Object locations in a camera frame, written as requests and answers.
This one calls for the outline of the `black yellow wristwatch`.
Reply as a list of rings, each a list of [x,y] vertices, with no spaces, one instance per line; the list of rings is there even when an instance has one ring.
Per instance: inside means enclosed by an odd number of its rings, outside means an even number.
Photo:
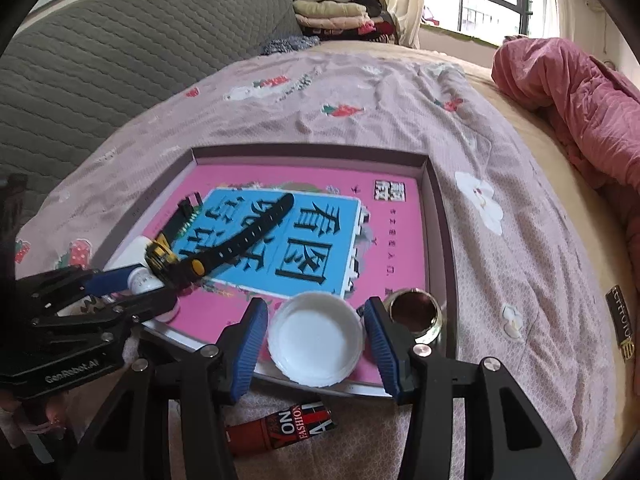
[[[187,195],[177,205],[169,220],[145,247],[144,261],[151,272],[165,285],[183,290],[201,281],[221,266],[244,256],[250,248],[261,242],[294,207],[294,195],[284,193],[270,206],[256,214],[254,220],[232,237],[213,245],[200,245],[200,249],[187,250],[179,257],[171,244],[192,226],[198,214],[204,210],[198,192]]]

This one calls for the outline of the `red black tube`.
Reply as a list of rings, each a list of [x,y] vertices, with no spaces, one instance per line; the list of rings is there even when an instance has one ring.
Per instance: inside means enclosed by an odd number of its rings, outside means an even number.
[[[228,426],[226,440],[233,457],[253,456],[323,436],[336,427],[331,410],[314,398],[251,422]]]

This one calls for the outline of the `white plastic lid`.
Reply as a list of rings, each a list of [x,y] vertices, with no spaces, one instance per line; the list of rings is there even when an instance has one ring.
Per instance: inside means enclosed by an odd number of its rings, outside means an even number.
[[[303,292],[274,312],[267,330],[272,362],[291,382],[332,387],[355,370],[364,329],[356,310],[327,292]]]

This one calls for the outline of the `small white pill bottle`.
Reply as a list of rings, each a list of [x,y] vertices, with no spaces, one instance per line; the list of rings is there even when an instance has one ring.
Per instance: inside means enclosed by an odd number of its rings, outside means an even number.
[[[131,271],[127,278],[127,285],[130,292],[134,295],[144,294],[145,292],[152,292],[164,287],[164,283],[157,278],[152,272],[145,266],[137,266]],[[170,323],[180,312],[180,304],[175,304],[168,312],[161,315],[157,315],[155,318],[158,322]]]

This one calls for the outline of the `pink blue book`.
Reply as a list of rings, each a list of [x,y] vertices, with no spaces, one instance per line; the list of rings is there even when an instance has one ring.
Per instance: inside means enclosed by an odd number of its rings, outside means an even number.
[[[180,200],[198,192],[204,210],[171,244],[178,256],[232,237],[284,193],[294,195],[294,207],[247,255],[182,295],[169,327],[213,342],[254,296],[271,311],[301,292],[328,292],[358,308],[371,296],[426,289],[420,177],[384,166],[192,166],[142,229],[156,237]]]

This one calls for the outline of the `pink strawberry bedsheet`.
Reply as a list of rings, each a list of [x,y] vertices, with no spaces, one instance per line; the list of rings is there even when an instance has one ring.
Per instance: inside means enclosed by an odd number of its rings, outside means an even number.
[[[597,479],[614,446],[608,308],[584,244],[534,155],[449,63],[300,52],[237,62],[124,125],[21,229],[19,276],[51,270],[73,240],[104,242],[185,150],[370,146],[429,157],[457,272],[457,355],[496,356],[574,474]]]

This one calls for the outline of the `brass glass jar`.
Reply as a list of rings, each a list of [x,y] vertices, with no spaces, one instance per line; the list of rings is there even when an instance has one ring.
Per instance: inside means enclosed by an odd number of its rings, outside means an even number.
[[[394,323],[408,328],[417,344],[434,344],[442,331],[442,309],[425,290],[399,289],[383,300],[383,306]]]

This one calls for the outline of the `black mattress label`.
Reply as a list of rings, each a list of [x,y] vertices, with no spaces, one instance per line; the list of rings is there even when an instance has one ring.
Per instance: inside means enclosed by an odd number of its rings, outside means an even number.
[[[605,300],[612,316],[616,341],[625,361],[634,357],[634,329],[620,286],[615,285],[606,294]]]

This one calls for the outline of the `grey cardboard box tray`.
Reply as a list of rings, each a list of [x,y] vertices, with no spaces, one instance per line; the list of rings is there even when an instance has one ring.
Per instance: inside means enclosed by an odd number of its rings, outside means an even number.
[[[151,183],[110,229],[96,268],[128,266],[145,240],[174,220],[171,247],[200,252],[239,233],[284,194],[283,222],[238,261],[181,297],[169,322],[148,331],[186,350],[215,340],[253,297],[270,310],[302,292],[326,292],[362,306],[424,290],[442,309],[435,348],[457,352],[458,293],[445,204],[431,159],[380,148],[259,144],[189,148]]]

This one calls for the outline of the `grey quilted headboard cover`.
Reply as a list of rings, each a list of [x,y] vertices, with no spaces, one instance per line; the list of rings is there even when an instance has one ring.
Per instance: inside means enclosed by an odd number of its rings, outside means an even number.
[[[294,0],[79,0],[1,58],[1,171],[24,174],[22,217],[130,119],[296,35]]]

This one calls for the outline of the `beige mattress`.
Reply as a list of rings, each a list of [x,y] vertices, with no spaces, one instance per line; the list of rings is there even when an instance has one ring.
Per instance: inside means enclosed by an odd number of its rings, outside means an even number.
[[[440,52],[337,42],[314,49],[323,92],[358,107],[332,136],[430,156],[458,288],[457,355],[496,356],[586,470],[639,426],[632,367],[605,292],[631,292],[622,232],[551,129],[488,69]]]

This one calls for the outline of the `dark patterned cloth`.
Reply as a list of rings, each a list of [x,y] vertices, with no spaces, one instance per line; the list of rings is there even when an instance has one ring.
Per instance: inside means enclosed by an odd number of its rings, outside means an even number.
[[[260,51],[261,55],[297,52],[317,47],[320,39],[317,36],[288,36],[286,38],[268,40]]]

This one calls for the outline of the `pink quilted blanket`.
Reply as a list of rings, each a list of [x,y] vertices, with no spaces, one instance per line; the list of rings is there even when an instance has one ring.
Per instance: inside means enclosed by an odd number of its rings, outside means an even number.
[[[563,38],[516,38],[495,53],[502,93],[544,118],[566,158],[611,206],[639,283],[639,89]]]

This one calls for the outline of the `folded clothes pile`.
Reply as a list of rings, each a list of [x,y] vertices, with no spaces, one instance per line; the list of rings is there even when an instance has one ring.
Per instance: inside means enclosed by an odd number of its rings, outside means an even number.
[[[320,41],[370,41],[399,44],[396,20],[381,0],[295,0],[298,26]]]

